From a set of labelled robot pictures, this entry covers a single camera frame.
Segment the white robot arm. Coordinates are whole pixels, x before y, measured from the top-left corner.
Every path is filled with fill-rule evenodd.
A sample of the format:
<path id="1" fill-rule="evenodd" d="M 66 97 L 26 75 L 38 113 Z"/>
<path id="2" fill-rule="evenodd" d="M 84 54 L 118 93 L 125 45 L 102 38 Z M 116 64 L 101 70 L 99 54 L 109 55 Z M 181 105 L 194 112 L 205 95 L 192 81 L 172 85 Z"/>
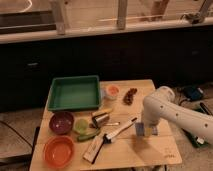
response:
<path id="1" fill-rule="evenodd" d="M 174 91 L 161 86 L 143 100 L 143 116 L 147 126 L 157 126 L 161 118 L 213 145 L 213 117 L 173 103 Z"/>

